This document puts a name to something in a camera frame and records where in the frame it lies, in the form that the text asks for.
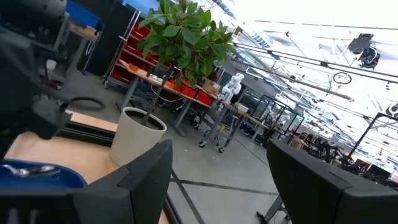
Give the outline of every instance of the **wooden desk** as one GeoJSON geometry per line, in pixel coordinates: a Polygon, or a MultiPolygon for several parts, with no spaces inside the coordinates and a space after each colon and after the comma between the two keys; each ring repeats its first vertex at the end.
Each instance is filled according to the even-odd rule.
{"type": "MultiPolygon", "coordinates": [[[[115,131],[118,127],[87,115],[73,113],[72,120],[115,131]]],[[[22,159],[36,162],[48,162],[69,167],[92,183],[119,168],[109,157],[109,148],[55,137],[51,140],[39,139],[33,133],[21,134],[8,151],[6,158],[22,159]]],[[[159,224],[167,224],[167,217],[162,212],[159,224]]]]}

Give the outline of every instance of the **potted plant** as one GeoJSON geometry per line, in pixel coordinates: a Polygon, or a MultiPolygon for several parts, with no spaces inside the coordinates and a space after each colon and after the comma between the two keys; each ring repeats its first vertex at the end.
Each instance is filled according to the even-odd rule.
{"type": "Polygon", "coordinates": [[[181,69],[176,85],[186,80],[195,89],[197,80],[206,78],[213,70],[213,64],[223,63],[227,58],[227,52],[234,50],[229,45],[233,33],[227,33],[227,27],[222,22],[217,24],[212,21],[210,10],[204,11],[196,2],[180,0],[179,4],[171,5],[169,0],[160,0],[158,10],[150,9],[146,19],[139,24],[139,27],[144,26],[150,27],[147,37],[138,42],[138,49],[143,51],[144,58],[149,53],[158,55],[158,66],[166,62],[170,62],[171,66],[146,112],[137,108],[123,109],[112,150],[114,146],[126,147],[134,144],[132,150],[137,150],[136,156],[119,156],[118,160],[126,163],[150,149],[165,133],[166,125],[152,112],[174,68],[181,69]],[[131,122],[135,122],[134,126],[122,127],[131,122]],[[119,140],[118,132],[122,131],[128,133],[120,134],[127,139],[117,144],[115,142],[119,140]]]}

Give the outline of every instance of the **white ceiling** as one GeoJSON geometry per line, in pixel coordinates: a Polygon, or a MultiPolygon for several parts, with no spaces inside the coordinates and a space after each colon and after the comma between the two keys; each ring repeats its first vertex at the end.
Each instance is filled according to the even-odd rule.
{"type": "MultiPolygon", "coordinates": [[[[269,49],[271,50],[342,65],[350,65],[353,61],[354,55],[346,50],[353,38],[358,37],[360,33],[374,34],[372,46],[377,48],[377,52],[381,54],[379,65],[375,71],[393,75],[397,74],[398,25],[395,20],[391,19],[391,16],[396,14],[394,7],[388,7],[392,4],[391,1],[281,0],[269,2],[258,0],[224,0],[223,2],[234,12],[239,21],[227,16],[222,9],[213,4],[212,0],[199,0],[198,2],[199,5],[211,9],[212,16],[216,20],[221,20],[228,26],[241,26],[244,24],[245,27],[256,31],[263,39],[270,42],[271,47],[269,49]],[[327,26],[310,26],[304,24],[321,24],[327,26]]],[[[247,39],[244,36],[239,38],[244,44],[248,44],[247,39]]],[[[255,51],[251,51],[251,53],[258,54],[259,58],[268,64],[268,67],[273,66],[275,63],[275,59],[269,55],[260,55],[255,51]]],[[[337,91],[338,93],[354,98],[354,102],[349,102],[298,83],[287,82],[295,91],[304,91],[308,95],[312,94],[318,99],[331,102],[332,106],[327,103],[319,103],[318,107],[322,108],[322,111],[332,111],[337,114],[341,118],[337,125],[354,140],[359,139],[368,126],[368,122],[361,116],[358,116],[358,113],[372,118],[378,111],[384,111],[389,105],[398,102],[398,86],[396,84],[390,84],[390,90],[386,90],[387,82],[352,75],[353,80],[350,84],[339,87],[339,84],[330,82],[332,75],[338,71],[306,63],[300,63],[299,65],[301,67],[297,66],[297,61],[295,60],[281,58],[281,60],[276,62],[274,68],[279,68],[277,70],[279,73],[289,76],[294,75],[303,82],[318,85],[319,87],[337,91]]],[[[276,83],[281,83],[279,79],[276,80],[273,76],[269,76],[264,72],[259,73],[263,74],[267,79],[273,79],[276,83]]],[[[375,74],[371,76],[398,82],[398,78],[375,74]]],[[[259,90],[261,90],[259,85],[264,85],[263,89],[271,89],[271,85],[266,86],[265,83],[253,81],[252,78],[247,84],[259,90]]],[[[371,142],[372,140],[367,138],[369,144],[366,144],[364,140],[361,148],[365,151],[375,155],[375,151],[380,151],[383,148],[383,151],[386,151],[385,153],[387,154],[393,153],[394,155],[398,155],[398,152],[395,152],[395,146],[398,146],[398,141],[395,140],[398,139],[396,130],[379,128],[378,130],[371,131],[368,137],[374,139],[376,143],[371,142]],[[395,146],[381,144],[380,142],[383,141],[387,141],[395,146]]]]}

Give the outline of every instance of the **wheel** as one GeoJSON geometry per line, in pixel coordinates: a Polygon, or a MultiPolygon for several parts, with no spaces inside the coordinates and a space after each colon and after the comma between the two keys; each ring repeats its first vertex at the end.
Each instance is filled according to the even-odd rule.
{"type": "Polygon", "coordinates": [[[205,147],[206,143],[207,143],[206,141],[199,142],[199,147],[205,147]]]}

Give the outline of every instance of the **red shelving unit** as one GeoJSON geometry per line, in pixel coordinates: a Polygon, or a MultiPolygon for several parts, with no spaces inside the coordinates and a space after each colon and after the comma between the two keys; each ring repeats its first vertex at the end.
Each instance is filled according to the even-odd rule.
{"type": "Polygon", "coordinates": [[[143,70],[148,70],[150,67],[154,67],[157,64],[158,56],[148,54],[146,58],[142,51],[137,50],[138,40],[146,37],[150,30],[149,28],[142,27],[138,29],[139,23],[136,22],[134,27],[131,29],[127,40],[123,43],[115,62],[112,65],[112,69],[107,82],[111,82],[120,86],[128,88],[133,78],[133,74],[129,73],[120,63],[119,59],[131,63],[143,70]]]}

